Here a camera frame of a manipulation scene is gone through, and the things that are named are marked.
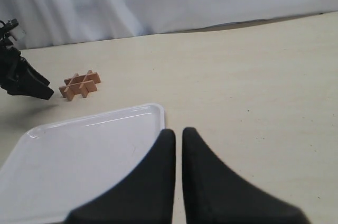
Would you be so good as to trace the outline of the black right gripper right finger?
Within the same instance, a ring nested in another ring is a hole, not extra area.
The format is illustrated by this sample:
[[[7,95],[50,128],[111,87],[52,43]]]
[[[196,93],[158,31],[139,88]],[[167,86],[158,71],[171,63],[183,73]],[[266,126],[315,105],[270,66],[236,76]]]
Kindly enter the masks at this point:
[[[187,223],[308,223],[303,211],[240,177],[193,127],[182,133]]]

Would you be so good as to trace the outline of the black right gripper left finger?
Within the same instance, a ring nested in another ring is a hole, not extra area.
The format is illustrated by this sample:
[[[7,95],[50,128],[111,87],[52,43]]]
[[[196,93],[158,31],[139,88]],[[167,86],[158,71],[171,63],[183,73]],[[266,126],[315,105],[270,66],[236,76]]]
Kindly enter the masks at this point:
[[[164,129],[142,161],[123,180],[73,209],[65,223],[171,223],[175,167],[175,134],[171,129]]]

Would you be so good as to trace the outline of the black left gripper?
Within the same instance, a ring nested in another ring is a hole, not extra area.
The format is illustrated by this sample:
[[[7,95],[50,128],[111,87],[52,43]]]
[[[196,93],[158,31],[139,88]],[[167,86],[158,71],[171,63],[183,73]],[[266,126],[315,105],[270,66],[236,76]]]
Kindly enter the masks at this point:
[[[49,100],[54,94],[49,84],[47,78],[21,57],[18,49],[1,47],[1,88],[9,95]]]

